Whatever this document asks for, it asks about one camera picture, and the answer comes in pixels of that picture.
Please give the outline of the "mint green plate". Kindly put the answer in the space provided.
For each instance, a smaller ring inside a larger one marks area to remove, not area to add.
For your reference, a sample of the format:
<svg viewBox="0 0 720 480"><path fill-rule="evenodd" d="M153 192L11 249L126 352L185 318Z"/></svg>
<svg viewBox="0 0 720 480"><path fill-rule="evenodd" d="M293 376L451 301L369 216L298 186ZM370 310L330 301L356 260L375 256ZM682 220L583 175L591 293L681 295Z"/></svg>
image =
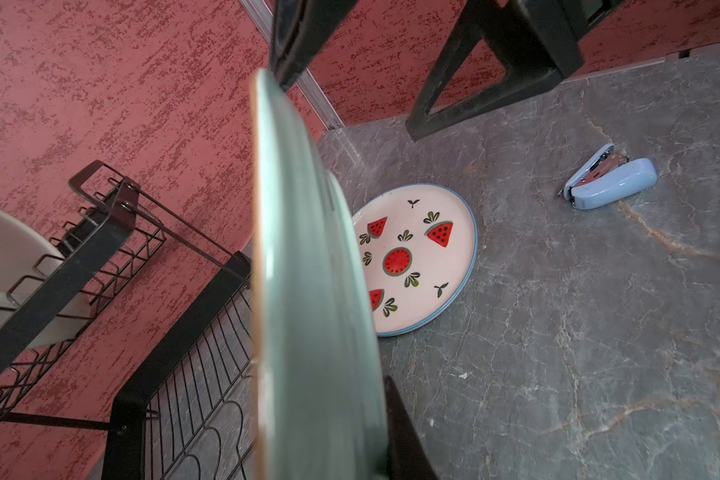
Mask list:
<svg viewBox="0 0 720 480"><path fill-rule="evenodd" d="M384 479L380 356L346 199L268 70L251 104L257 473Z"/></svg>

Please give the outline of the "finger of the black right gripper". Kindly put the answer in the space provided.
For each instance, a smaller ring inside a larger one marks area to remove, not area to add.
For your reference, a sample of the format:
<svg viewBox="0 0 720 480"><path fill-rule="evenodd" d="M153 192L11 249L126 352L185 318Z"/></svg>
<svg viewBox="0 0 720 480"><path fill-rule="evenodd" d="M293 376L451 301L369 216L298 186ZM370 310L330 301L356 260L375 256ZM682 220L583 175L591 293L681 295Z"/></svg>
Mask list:
<svg viewBox="0 0 720 480"><path fill-rule="evenodd" d="M357 0L276 0L268 68L288 92Z"/></svg>
<svg viewBox="0 0 720 480"><path fill-rule="evenodd" d="M468 1L406 120L420 140L547 92L584 63L581 1Z"/></svg>

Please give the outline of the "white plate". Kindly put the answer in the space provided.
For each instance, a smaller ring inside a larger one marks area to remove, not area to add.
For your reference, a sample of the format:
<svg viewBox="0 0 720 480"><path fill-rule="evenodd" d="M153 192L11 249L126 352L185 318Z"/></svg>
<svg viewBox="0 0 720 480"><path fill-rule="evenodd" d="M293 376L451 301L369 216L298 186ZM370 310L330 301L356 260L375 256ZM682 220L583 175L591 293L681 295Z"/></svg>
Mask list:
<svg viewBox="0 0 720 480"><path fill-rule="evenodd" d="M472 273L477 223L451 189L398 187L360 208L352 222L380 337L406 334L434 320Z"/></svg>

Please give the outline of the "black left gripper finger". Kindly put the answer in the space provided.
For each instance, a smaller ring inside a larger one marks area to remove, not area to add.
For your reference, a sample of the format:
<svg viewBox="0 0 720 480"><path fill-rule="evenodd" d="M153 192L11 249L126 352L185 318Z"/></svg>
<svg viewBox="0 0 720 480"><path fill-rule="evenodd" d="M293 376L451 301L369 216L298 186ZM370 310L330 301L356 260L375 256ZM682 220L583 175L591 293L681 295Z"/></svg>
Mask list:
<svg viewBox="0 0 720 480"><path fill-rule="evenodd" d="M388 472L392 480L437 480L394 380L384 377Z"/></svg>

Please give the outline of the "cream plate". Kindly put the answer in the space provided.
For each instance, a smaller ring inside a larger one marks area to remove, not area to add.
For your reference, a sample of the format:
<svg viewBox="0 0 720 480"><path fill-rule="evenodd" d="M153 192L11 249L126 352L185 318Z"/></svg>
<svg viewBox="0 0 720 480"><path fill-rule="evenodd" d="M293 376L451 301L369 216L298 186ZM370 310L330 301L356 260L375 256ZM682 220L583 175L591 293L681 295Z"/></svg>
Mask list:
<svg viewBox="0 0 720 480"><path fill-rule="evenodd" d="M62 261L48 240L0 210L0 329Z"/></svg>

